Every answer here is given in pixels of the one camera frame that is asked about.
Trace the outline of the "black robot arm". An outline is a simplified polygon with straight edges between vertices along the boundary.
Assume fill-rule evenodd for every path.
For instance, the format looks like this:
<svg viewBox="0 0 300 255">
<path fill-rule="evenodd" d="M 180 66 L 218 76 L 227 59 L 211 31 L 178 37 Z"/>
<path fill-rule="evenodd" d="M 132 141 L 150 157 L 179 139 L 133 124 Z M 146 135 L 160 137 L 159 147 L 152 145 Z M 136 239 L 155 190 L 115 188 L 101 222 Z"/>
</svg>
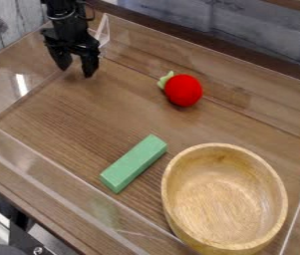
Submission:
<svg viewBox="0 0 300 255">
<path fill-rule="evenodd" d="M 52 60 L 61 71 L 72 64 L 72 55 L 80 57 L 81 71 L 88 78 L 99 67 L 99 40 L 88 33 L 88 22 L 95 17 L 85 16 L 85 0 L 40 0 L 47 7 L 51 28 L 40 34 Z"/>
</svg>

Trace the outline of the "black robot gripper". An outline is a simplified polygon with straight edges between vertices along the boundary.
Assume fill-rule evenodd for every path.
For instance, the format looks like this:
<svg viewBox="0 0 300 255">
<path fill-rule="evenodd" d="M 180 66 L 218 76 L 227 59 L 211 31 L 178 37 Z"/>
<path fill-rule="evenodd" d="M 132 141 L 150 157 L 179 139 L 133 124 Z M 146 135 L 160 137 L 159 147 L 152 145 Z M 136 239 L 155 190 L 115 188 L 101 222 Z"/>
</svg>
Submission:
<svg viewBox="0 0 300 255">
<path fill-rule="evenodd" d="M 81 71 L 88 78 L 99 68 L 99 41 L 88 33 L 93 17 L 80 13 L 51 13 L 52 27 L 41 30 L 44 44 L 52 60 L 61 71 L 72 64 L 71 54 L 80 55 Z"/>
</svg>

